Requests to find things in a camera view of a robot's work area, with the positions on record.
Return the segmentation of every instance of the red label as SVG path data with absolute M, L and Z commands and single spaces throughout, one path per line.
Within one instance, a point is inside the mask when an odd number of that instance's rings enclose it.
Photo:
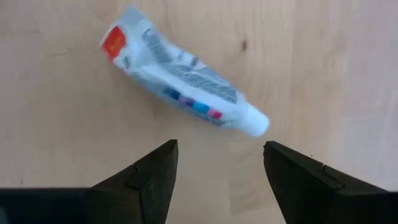
M 102 48 L 108 54 L 109 59 L 113 60 L 124 46 L 126 46 L 126 36 L 118 26 L 115 26 L 106 37 Z

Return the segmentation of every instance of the plastic tube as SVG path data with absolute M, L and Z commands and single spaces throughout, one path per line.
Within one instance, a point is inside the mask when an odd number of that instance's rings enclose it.
M 197 57 L 174 46 L 134 7 L 107 31 L 101 47 L 127 75 L 171 104 L 222 128 L 262 136 L 268 118 Z

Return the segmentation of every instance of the wood grain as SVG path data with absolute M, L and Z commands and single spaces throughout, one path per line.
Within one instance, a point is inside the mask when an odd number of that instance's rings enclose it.
M 98 44 L 129 4 L 242 89 L 269 132 L 217 129 L 111 65 Z M 271 139 L 397 190 L 397 11 L 393 0 L 2 0 L 0 186 L 91 186 L 173 138 L 167 223 L 283 223 L 262 166 Z

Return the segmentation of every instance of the tube cap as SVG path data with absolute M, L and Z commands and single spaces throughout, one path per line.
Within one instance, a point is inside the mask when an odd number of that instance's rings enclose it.
M 248 103 L 246 114 L 243 118 L 234 124 L 236 128 L 240 129 L 246 134 L 253 137 L 262 136 L 268 129 L 269 120 L 267 116 L 262 114 L 257 108 Z

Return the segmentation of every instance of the black plastic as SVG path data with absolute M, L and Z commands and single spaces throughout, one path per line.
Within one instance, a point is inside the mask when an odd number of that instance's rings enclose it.
M 264 167 L 287 224 L 398 223 L 398 193 L 337 171 L 277 142 Z
M 170 140 L 90 189 L 1 189 L 0 224 L 163 224 L 177 162 Z

